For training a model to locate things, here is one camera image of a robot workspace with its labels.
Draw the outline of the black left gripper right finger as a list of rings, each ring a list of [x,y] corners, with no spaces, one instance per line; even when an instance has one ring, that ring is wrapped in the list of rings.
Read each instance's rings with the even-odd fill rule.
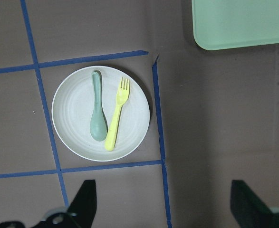
[[[279,208],[269,208],[243,180],[231,182],[230,210],[241,228],[279,228]]]

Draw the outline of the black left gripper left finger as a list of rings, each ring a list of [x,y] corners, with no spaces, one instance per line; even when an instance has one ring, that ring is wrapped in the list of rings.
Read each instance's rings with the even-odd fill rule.
[[[85,180],[64,212],[49,215],[35,228],[90,228],[96,215],[96,181]]]

